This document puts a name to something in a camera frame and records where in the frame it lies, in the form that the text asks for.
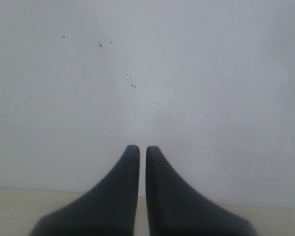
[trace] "wall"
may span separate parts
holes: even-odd
[[[159,145],[221,203],[295,207],[295,0],[0,1],[0,186],[86,191]]]

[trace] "white wall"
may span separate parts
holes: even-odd
[[[159,145],[209,198],[295,207],[295,0],[0,1],[0,186],[86,191],[129,143],[140,196]]]

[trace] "beige floor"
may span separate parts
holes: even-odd
[[[26,236],[44,214],[62,207],[77,193],[60,193],[0,188],[0,236]],[[249,219],[260,236],[295,236],[295,210],[251,207],[223,207]],[[145,199],[138,200],[135,235],[148,236]]]

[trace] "floor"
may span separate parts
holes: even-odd
[[[0,236],[26,236],[36,221],[81,194],[0,188]],[[295,236],[295,209],[254,206],[224,208],[251,221],[260,236]],[[146,201],[138,199],[136,236],[148,236]]]

